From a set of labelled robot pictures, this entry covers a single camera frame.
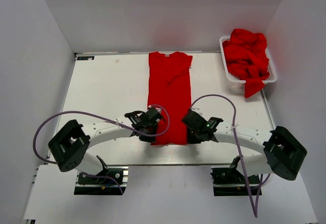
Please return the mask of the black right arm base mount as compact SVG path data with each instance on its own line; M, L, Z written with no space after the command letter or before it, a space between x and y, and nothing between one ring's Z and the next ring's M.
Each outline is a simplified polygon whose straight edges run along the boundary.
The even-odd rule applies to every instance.
M213 194L215 197L249 196L244 176L228 167L211 169Z

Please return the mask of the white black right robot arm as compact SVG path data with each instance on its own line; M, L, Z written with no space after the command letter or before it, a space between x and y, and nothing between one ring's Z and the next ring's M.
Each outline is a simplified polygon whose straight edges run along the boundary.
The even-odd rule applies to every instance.
M205 120L193 110L187 112L182 122L191 139L240 145L259 153L244 156L244 165L234 161L236 165L230 167L230 177L237 183L243 182L248 176L272 173L293 181L307 155L306 148L282 126L271 131L232 126L221 118L211 117Z

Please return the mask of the red t-shirt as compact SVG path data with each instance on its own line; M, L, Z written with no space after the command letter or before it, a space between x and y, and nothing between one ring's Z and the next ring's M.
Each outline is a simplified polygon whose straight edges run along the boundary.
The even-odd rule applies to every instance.
M157 137L153 146L186 145L187 127L182 119L192 103L189 69L193 57L183 52L149 53L148 105L158 104L170 118L168 131Z

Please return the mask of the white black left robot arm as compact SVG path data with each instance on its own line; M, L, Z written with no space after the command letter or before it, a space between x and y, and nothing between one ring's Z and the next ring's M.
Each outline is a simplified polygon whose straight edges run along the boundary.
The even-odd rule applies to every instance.
M50 140L48 147L61 172L76 169L101 183L109 177L109 169L101 157L93 156L87 150L119 138L138 137L144 142L154 142L160 121L170 122L162 116L161 108L152 105L146 112L126 113L112 122L104 119L100 123L82 125L77 120L70 120Z

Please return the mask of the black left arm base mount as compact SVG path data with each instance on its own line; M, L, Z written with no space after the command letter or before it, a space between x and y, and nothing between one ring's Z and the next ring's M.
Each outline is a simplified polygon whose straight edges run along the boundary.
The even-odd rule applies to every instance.
M128 167L108 168L110 178L91 178L78 172L74 195L122 195L127 187Z

